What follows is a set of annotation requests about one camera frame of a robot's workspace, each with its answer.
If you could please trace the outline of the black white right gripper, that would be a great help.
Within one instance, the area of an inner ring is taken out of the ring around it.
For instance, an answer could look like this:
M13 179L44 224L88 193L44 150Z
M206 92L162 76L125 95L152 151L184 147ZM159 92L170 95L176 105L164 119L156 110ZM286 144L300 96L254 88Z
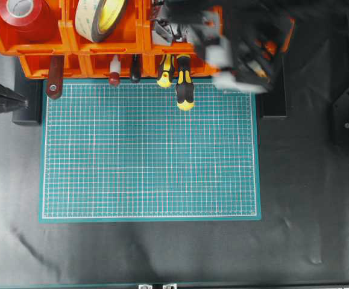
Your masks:
M266 43L274 31L260 1L166 1L169 22L185 26L197 56L219 71L219 89L265 93L274 85L274 57Z

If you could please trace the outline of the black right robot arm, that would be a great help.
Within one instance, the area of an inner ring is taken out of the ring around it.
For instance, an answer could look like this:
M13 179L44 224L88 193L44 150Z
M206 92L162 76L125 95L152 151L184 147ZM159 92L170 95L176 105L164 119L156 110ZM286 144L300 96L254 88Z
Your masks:
M195 53L217 67L217 88L272 101L286 79L286 63L302 63L321 44L329 47L326 72L335 98L330 104L329 133L349 158L349 1L166 1L166 20L187 26Z

